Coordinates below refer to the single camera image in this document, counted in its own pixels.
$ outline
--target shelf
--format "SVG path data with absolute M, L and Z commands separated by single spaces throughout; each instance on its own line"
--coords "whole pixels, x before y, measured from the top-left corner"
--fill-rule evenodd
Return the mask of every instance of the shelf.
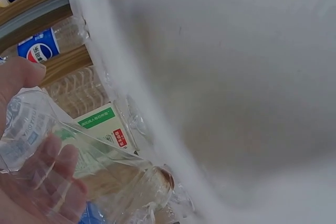
M 63 78 L 71 72 L 92 65 L 92 61 L 85 46 L 81 46 L 67 54 L 61 54 L 44 63 L 47 67 L 47 74 L 39 85 L 44 88 L 54 81 Z

